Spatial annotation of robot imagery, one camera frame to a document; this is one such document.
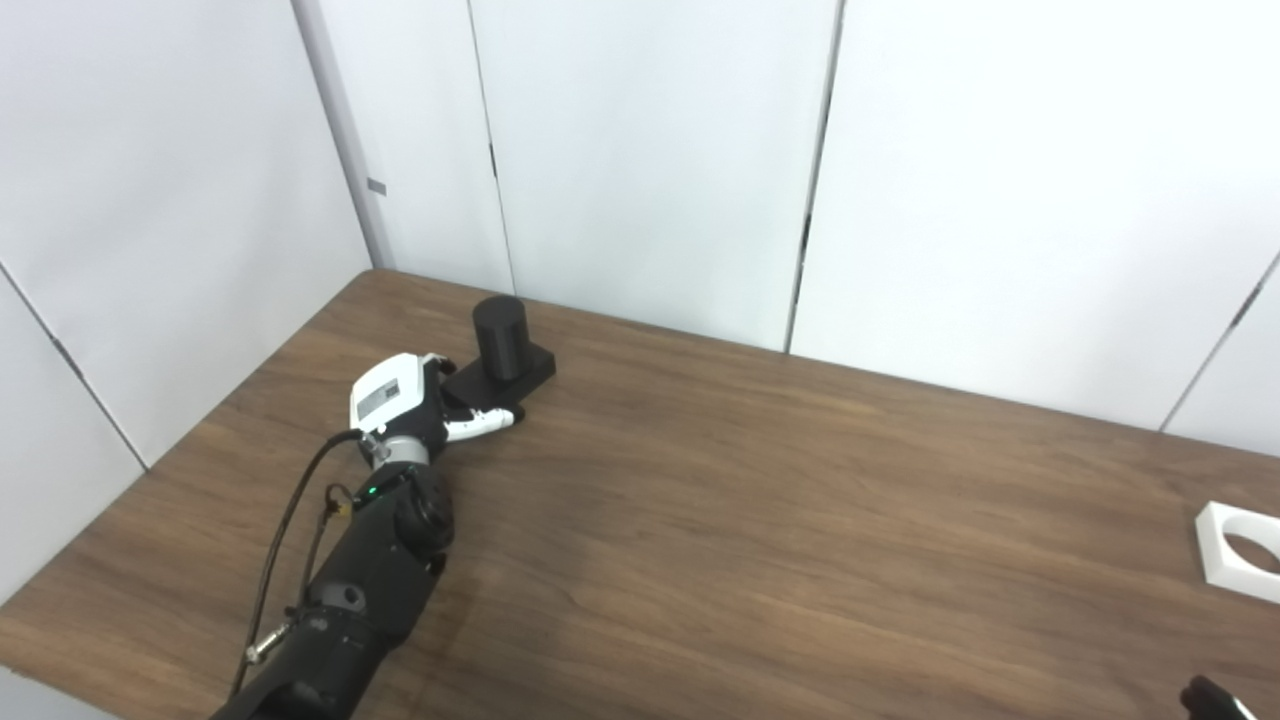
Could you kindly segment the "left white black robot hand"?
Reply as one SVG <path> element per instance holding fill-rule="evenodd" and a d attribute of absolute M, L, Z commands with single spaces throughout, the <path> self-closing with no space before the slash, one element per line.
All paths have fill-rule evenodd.
<path fill-rule="evenodd" d="M 439 354 L 397 354 L 360 377 L 349 395 L 349 428 L 374 470 L 389 462 L 434 464 L 451 443 L 524 420 L 520 406 L 480 409 L 443 395 L 456 364 Z"/>

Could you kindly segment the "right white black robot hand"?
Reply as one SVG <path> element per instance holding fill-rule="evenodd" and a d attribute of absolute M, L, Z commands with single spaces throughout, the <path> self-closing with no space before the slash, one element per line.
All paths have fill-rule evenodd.
<path fill-rule="evenodd" d="M 1231 692 L 1207 676 L 1193 676 L 1179 693 L 1190 720 L 1256 720 L 1256 715 Z"/>

